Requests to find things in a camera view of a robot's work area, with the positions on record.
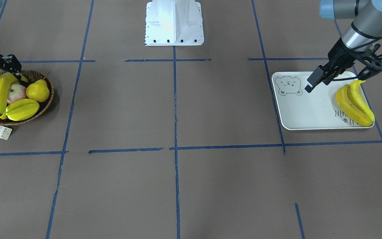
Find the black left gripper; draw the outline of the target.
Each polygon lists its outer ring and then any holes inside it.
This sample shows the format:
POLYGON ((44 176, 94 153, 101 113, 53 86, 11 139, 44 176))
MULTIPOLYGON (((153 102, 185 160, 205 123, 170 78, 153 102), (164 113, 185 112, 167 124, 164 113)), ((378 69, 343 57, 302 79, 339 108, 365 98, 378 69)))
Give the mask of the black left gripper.
POLYGON ((324 66, 319 65, 308 77, 305 91, 311 93, 321 82, 331 83, 335 77, 352 67, 363 53, 365 51, 352 50, 341 38, 338 39, 328 53, 329 62, 324 66))

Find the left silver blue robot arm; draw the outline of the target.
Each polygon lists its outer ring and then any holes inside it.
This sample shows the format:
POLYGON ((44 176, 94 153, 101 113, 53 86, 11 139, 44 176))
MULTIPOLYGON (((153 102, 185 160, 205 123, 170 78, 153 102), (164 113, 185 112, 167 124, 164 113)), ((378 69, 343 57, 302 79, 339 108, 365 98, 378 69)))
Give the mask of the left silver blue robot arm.
POLYGON ((318 66, 308 77, 306 92, 319 85, 337 81, 338 76, 356 61, 365 68, 355 77, 366 80, 382 71, 382 54, 376 51, 382 39, 382 0, 322 0, 319 14, 324 19, 352 19, 328 53, 328 62, 318 66))

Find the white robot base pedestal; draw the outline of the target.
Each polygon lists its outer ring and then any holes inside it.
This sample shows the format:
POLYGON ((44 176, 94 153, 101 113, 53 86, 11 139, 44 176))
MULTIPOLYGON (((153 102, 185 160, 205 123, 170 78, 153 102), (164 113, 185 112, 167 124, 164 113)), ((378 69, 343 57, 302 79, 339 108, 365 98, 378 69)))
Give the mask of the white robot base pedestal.
POLYGON ((195 0, 153 0, 146 5, 146 46, 204 44, 201 4, 195 0))

